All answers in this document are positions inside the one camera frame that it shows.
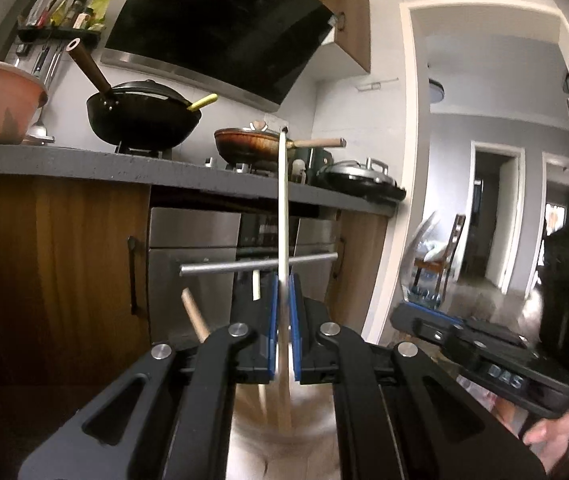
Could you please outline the person right hand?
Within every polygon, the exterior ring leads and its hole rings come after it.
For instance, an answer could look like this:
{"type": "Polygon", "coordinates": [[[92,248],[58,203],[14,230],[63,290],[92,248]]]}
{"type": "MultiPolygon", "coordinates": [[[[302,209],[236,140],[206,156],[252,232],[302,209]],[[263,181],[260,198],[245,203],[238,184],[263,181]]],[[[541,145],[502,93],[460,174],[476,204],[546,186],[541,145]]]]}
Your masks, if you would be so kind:
{"type": "Polygon", "coordinates": [[[569,412],[558,419],[540,419],[524,432],[522,440],[551,469],[569,454],[569,412]]]}

